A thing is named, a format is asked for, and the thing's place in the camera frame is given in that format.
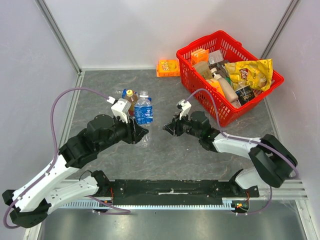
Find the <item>blue Pocari Sweat bottle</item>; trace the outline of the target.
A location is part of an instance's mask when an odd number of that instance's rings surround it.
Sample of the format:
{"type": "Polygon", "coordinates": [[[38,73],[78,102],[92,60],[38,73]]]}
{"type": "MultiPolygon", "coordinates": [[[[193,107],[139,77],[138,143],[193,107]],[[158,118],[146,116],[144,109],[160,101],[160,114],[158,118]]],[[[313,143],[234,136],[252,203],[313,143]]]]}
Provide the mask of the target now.
{"type": "Polygon", "coordinates": [[[141,90],[138,94],[138,100],[134,105],[134,116],[136,122],[143,128],[148,130],[148,133],[139,142],[142,147],[148,147],[152,140],[152,122],[153,122],[153,106],[150,101],[149,93],[146,90],[141,90]]]}

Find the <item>brown tea bottle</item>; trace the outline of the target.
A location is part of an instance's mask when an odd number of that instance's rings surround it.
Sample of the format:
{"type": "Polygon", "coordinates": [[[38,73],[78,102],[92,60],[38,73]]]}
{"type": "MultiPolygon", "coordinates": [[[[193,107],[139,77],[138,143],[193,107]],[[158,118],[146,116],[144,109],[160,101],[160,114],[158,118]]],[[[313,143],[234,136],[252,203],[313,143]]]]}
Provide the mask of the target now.
{"type": "Polygon", "coordinates": [[[129,110],[128,110],[128,113],[130,116],[134,116],[134,110],[135,110],[135,104],[137,103],[138,101],[138,96],[137,94],[131,90],[131,89],[127,89],[125,91],[125,96],[124,98],[126,100],[128,100],[130,102],[130,107],[129,107],[129,110]]]}

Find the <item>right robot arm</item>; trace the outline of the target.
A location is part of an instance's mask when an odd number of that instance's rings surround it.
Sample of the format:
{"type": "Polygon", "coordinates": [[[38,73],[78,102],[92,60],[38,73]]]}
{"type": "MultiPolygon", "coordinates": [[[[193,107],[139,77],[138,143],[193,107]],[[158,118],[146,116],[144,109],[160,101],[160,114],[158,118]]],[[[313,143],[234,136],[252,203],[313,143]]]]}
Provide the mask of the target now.
{"type": "Polygon", "coordinates": [[[211,126],[202,111],[191,115],[175,115],[163,130],[172,136],[191,135],[207,151],[229,153],[251,160],[253,167],[239,170],[231,179],[229,191],[235,197],[242,196],[247,189],[266,184],[279,188],[297,169],[296,158],[272,134],[262,138],[247,138],[220,132],[211,126]]]}

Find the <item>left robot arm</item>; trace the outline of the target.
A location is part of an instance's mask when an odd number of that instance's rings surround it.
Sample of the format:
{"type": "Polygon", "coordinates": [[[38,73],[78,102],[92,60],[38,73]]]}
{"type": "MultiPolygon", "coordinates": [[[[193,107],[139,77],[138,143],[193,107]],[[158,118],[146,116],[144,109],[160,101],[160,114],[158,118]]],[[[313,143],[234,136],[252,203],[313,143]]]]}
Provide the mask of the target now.
{"type": "Polygon", "coordinates": [[[101,170],[69,187],[59,190],[55,186],[97,159],[98,154],[123,141],[136,144],[149,133],[129,117],[127,122],[120,117],[100,114],[89,121],[87,127],[71,137],[53,160],[30,182],[17,190],[2,193],[8,209],[3,224],[8,229],[32,228],[47,218],[60,206],[81,197],[106,196],[111,182],[101,170]]]}

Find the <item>clear empty plastic bottle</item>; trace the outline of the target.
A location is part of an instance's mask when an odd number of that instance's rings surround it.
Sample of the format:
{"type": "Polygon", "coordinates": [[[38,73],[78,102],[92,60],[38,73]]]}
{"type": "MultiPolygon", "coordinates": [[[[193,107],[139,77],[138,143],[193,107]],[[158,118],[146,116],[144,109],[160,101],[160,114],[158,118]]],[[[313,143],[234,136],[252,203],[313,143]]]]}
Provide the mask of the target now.
{"type": "Polygon", "coordinates": [[[124,98],[127,94],[127,89],[116,89],[114,93],[124,98]]]}

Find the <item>beige bottle in basket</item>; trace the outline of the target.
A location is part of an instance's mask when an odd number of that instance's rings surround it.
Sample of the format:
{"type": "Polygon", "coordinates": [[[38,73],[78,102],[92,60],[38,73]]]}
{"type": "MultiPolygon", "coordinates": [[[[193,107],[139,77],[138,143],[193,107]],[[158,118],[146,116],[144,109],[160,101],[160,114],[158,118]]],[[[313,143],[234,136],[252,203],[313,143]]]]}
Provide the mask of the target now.
{"type": "Polygon", "coordinates": [[[229,103],[234,103],[236,102],[239,97],[236,94],[236,92],[234,91],[234,89],[231,87],[231,85],[228,83],[228,81],[222,77],[220,74],[218,74],[218,70],[214,67],[210,70],[213,78],[219,82],[220,87],[224,93],[224,96],[226,98],[226,100],[229,103]]]}

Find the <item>orange snack box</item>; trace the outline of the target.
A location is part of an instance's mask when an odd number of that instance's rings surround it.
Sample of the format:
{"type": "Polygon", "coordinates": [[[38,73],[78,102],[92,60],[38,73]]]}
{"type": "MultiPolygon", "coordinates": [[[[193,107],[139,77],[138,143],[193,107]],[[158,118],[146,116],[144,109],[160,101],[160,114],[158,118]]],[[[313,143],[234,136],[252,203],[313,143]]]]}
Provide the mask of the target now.
{"type": "Polygon", "coordinates": [[[157,77],[179,77],[180,63],[178,59],[161,59],[156,66],[157,77]]]}

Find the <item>orange box in basket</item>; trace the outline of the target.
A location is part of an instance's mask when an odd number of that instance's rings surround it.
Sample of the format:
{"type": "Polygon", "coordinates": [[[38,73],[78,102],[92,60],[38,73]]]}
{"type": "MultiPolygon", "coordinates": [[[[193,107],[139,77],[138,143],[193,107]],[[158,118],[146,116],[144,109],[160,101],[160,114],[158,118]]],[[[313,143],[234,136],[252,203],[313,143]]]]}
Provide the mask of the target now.
{"type": "Polygon", "coordinates": [[[208,62],[209,60],[209,50],[199,48],[190,54],[190,64],[193,66],[199,62],[208,62]]]}

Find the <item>black snack packet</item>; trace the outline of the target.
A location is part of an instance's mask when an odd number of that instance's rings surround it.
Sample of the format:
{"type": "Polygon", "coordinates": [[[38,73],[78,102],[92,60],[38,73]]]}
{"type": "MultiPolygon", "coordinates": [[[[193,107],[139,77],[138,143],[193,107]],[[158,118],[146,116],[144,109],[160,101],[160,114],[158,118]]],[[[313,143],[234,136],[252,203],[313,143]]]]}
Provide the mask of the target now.
{"type": "Polygon", "coordinates": [[[249,103],[256,97],[253,89],[248,85],[237,89],[235,93],[238,96],[238,101],[241,106],[249,103]]]}

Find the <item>red plastic shopping basket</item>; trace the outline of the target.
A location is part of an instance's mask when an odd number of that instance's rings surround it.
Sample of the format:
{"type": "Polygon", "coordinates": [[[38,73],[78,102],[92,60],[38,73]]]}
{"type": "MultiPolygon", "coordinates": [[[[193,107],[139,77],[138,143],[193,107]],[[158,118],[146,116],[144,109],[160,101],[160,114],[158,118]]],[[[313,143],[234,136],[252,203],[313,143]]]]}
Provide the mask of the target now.
{"type": "Polygon", "coordinates": [[[210,53],[220,50],[223,58],[231,61],[232,63],[239,61],[256,61],[257,58],[243,48],[239,41],[232,38],[223,30],[218,30],[210,35],[194,40],[189,45],[176,52],[176,57],[179,60],[180,79],[182,85],[190,93],[193,93],[198,89],[207,89],[210,92],[208,94],[205,91],[200,91],[194,96],[204,109],[215,118],[216,112],[211,100],[211,97],[213,97],[217,107],[219,123],[222,127],[226,127],[245,113],[249,112],[285,81],[283,76],[274,71],[270,89],[265,92],[255,90],[255,98],[253,100],[239,108],[235,108],[224,97],[222,97],[220,93],[216,92],[191,65],[191,53],[198,49],[206,49],[209,50],[210,53]]]}

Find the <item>clear plastic packet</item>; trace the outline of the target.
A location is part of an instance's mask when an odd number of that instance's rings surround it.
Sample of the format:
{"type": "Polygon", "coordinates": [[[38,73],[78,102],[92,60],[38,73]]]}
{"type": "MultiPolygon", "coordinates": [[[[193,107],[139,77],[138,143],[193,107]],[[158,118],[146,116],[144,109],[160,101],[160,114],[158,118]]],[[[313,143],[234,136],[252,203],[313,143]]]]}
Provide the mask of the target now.
{"type": "Polygon", "coordinates": [[[210,52],[208,54],[208,62],[210,65],[213,65],[222,61],[224,61],[224,57],[219,49],[216,51],[210,52]]]}

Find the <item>yellow Lays chips bag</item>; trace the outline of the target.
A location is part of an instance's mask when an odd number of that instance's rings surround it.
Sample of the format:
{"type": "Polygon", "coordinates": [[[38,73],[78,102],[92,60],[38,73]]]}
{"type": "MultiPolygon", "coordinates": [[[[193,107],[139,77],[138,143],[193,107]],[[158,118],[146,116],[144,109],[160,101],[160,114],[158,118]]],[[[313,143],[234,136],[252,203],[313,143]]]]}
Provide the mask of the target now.
{"type": "Polygon", "coordinates": [[[253,90],[265,92],[271,87],[272,59],[228,62],[224,67],[234,90],[249,86],[253,90]]]}

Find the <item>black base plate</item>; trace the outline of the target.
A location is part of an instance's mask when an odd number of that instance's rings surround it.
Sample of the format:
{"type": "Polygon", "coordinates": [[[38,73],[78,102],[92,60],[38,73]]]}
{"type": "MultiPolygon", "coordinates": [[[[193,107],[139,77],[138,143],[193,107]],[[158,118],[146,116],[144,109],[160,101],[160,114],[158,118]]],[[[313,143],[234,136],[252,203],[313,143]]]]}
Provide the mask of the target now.
{"type": "Polygon", "coordinates": [[[116,179],[99,194],[114,205],[221,204],[223,198],[258,198],[257,186],[245,190],[233,181],[116,179]]]}

